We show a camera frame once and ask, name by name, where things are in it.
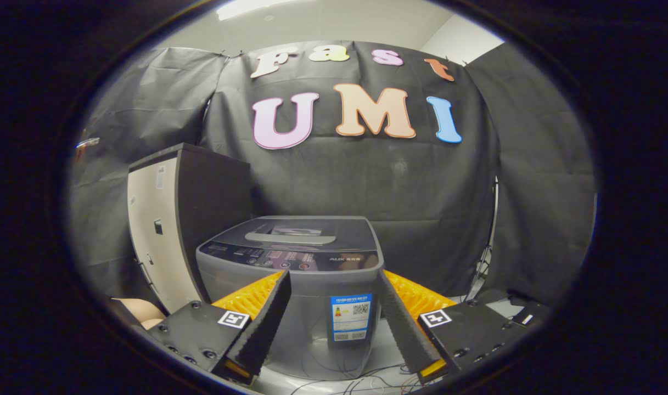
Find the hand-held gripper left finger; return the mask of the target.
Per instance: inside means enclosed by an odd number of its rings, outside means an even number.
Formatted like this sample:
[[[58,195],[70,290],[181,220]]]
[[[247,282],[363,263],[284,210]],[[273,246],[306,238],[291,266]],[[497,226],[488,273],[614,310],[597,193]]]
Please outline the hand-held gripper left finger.
[[[290,273],[281,270],[217,302],[188,302],[148,333],[201,370],[249,386],[260,374],[290,297]]]

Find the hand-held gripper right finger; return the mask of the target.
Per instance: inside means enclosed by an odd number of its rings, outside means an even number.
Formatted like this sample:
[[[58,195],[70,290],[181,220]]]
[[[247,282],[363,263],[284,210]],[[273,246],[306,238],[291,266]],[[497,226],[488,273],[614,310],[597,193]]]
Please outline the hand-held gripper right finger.
[[[511,353],[524,338],[522,325],[482,303],[454,303],[388,270],[377,277],[391,333],[421,384],[477,371]]]

